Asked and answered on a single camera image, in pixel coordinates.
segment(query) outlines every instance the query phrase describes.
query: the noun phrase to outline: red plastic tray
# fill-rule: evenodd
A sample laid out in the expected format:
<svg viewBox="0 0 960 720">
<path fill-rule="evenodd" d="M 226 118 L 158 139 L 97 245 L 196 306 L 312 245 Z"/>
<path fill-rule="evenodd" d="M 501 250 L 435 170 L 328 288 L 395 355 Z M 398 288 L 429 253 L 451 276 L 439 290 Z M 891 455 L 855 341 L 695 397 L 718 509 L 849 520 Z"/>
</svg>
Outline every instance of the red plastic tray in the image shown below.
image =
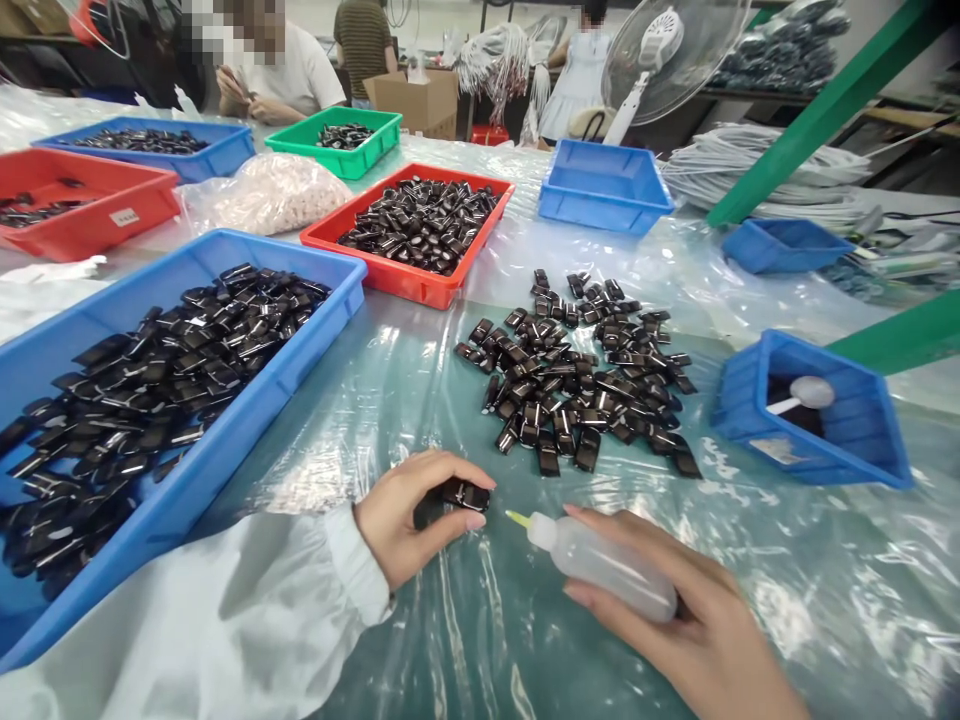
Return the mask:
<svg viewBox="0 0 960 720">
<path fill-rule="evenodd" d="M 424 180 L 442 180 L 443 182 L 462 182 L 466 180 L 474 190 L 489 185 L 495 193 L 501 195 L 500 202 L 497 203 L 493 212 L 490 213 L 490 217 L 483 223 L 483 227 L 477 233 L 473 244 L 467 248 L 466 255 L 463 256 L 456 271 L 450 277 L 413 268 L 354 248 L 337 245 L 340 236 L 355 226 L 356 216 L 379 200 L 385 188 L 396 185 L 400 180 L 410 179 L 414 175 L 419 175 Z M 363 284 L 367 287 L 392 295 L 399 295 L 406 300 L 413 300 L 437 310 L 446 310 L 466 282 L 467 273 L 470 272 L 473 261 L 477 259 L 477 255 L 486 245 L 493 226 L 503 216 L 503 210 L 510 201 L 510 196 L 513 195 L 515 187 L 513 183 L 504 180 L 412 163 L 371 186 L 366 192 L 358 195 L 343 207 L 303 230 L 300 233 L 300 242 L 321 250 L 330 250 L 360 258 L 366 262 L 369 272 Z"/>
<path fill-rule="evenodd" d="M 67 187 L 59 178 L 79 180 L 83 187 Z M 168 170 L 61 150 L 0 155 L 0 198 L 29 192 L 32 207 L 93 201 L 29 227 L 0 225 L 0 239 L 5 247 L 56 262 L 86 260 L 179 215 L 173 196 L 179 179 Z"/>
</svg>

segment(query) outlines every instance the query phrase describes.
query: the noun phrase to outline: worker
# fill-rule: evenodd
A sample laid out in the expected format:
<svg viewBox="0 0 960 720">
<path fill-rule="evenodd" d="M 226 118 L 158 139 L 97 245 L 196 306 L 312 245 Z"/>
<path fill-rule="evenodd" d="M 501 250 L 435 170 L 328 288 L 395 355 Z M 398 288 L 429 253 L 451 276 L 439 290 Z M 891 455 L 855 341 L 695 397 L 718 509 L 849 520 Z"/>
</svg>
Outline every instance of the worker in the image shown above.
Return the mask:
<svg viewBox="0 0 960 720">
<path fill-rule="evenodd" d="M 603 31 L 606 16 L 606 0 L 585 2 L 580 8 L 580 31 L 547 60 L 548 68 L 563 68 L 540 120 L 540 136 L 547 145 L 556 145 L 558 140 L 569 137 L 571 122 L 586 110 L 596 109 L 599 113 L 593 130 L 604 123 L 600 80 L 611 43 L 610 35 Z"/>
<path fill-rule="evenodd" d="M 244 52 L 236 67 L 217 69 L 220 114 L 252 117 L 265 125 L 292 125 L 346 103 L 337 73 L 306 30 L 265 8 L 264 0 L 224 0 L 224 17 Z"/>
<path fill-rule="evenodd" d="M 363 86 L 367 78 L 397 71 L 397 54 L 390 37 L 390 25 L 378 0 L 345 0 L 337 8 L 333 24 L 340 67 L 350 73 L 350 104 L 371 110 L 370 96 Z"/>
<path fill-rule="evenodd" d="M 4 720 L 309 715 L 360 634 L 390 616 L 393 593 L 485 524 L 457 509 L 414 529 L 414 508 L 454 476 L 496 486 L 473 463 L 428 450 L 355 506 L 251 515 L 148 563 L 39 660 L 0 676 Z M 663 673 L 701 720 L 809 720 L 727 570 L 629 512 L 566 510 L 676 586 L 682 610 L 666 625 L 592 585 L 570 580 L 564 591 Z"/>
</svg>

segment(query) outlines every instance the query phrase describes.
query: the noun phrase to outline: white fan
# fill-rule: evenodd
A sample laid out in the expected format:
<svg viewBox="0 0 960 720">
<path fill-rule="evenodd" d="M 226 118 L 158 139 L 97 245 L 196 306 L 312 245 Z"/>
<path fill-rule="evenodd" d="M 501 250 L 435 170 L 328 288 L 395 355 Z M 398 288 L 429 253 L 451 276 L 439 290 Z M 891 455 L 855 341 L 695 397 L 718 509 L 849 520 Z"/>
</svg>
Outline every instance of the white fan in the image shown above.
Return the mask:
<svg viewBox="0 0 960 720">
<path fill-rule="evenodd" d="M 608 108 L 619 108 L 605 145 L 660 118 L 710 79 L 743 29 L 750 0 L 646 0 L 614 39 L 603 68 Z"/>
</svg>

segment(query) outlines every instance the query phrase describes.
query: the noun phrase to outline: fan grille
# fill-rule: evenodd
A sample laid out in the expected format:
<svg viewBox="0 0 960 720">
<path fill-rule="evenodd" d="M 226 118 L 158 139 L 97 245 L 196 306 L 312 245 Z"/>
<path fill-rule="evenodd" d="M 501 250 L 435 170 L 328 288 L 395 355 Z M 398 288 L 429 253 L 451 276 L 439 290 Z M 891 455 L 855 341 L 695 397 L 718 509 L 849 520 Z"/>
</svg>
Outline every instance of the fan grille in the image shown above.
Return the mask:
<svg viewBox="0 0 960 720">
<path fill-rule="evenodd" d="M 644 66 L 645 34 L 668 36 L 683 28 L 676 54 L 650 78 L 631 125 L 643 125 L 689 100 L 710 79 L 744 27 L 749 0 L 645 0 L 627 18 L 603 69 L 604 104 L 623 104 Z"/>
</svg>

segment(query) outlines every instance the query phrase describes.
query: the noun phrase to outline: green beam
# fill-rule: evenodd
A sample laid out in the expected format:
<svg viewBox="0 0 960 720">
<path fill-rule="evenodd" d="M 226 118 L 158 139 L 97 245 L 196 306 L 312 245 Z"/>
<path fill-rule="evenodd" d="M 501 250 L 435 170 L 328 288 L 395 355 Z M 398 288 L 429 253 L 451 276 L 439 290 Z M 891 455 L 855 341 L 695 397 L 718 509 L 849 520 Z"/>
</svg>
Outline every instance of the green beam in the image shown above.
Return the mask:
<svg viewBox="0 0 960 720">
<path fill-rule="evenodd" d="M 894 315 L 827 347 L 881 375 L 960 353 L 960 290 Z"/>
<path fill-rule="evenodd" d="M 950 26 L 950 3 L 906 0 L 847 66 L 707 215 L 738 223 L 766 200 L 930 43 Z"/>
<path fill-rule="evenodd" d="M 757 14 L 753 16 L 753 20 L 750 21 L 750 24 L 747 25 L 747 30 L 753 30 L 757 25 L 763 25 L 767 20 L 772 18 L 776 10 L 771 10 L 770 8 L 760 8 L 757 11 Z"/>
</svg>

